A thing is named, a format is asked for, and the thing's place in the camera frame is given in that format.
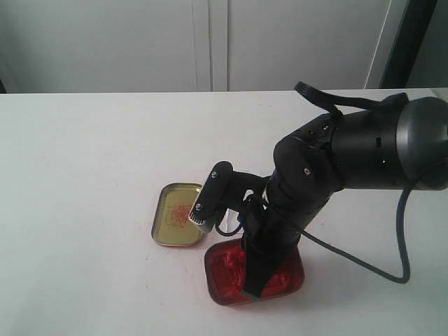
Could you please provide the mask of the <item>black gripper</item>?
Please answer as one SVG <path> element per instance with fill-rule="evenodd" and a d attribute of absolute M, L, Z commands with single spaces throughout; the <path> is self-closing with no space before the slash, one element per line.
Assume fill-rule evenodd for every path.
<path fill-rule="evenodd" d="M 340 187 L 332 174 L 294 173 L 285 178 L 275 171 L 270 176 L 264 189 L 267 204 L 258 197 L 249 202 L 241 290 L 244 297 L 261 298 L 267 282 L 297 247 L 301 231 Z"/>

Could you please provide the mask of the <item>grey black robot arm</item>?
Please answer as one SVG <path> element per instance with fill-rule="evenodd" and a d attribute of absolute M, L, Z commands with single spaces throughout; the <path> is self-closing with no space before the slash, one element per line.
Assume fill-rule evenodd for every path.
<path fill-rule="evenodd" d="M 243 296 L 261 297 L 272 275 L 305 236 L 305 228 L 331 196 L 344 189 L 401 190 L 395 223 L 402 274 L 377 267 L 389 281 L 410 279 L 404 213 L 412 190 L 447 187 L 447 103 L 396 94 L 363 100 L 342 114 L 335 97 L 325 113 L 285 136 L 274 148 L 274 172 L 249 206 L 244 233 Z"/>

